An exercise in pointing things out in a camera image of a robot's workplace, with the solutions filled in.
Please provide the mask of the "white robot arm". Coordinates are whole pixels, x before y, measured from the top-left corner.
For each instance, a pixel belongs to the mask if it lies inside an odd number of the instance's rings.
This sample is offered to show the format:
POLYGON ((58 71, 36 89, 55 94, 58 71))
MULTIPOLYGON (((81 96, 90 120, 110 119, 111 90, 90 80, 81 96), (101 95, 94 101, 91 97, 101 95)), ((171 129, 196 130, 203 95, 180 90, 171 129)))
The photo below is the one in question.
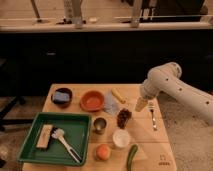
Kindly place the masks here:
POLYGON ((149 100, 165 92, 179 103, 188 106, 208 124, 213 125, 213 95, 192 87, 180 80, 182 69, 176 62, 156 66, 148 71, 139 87, 140 96, 135 110, 140 112, 149 100))

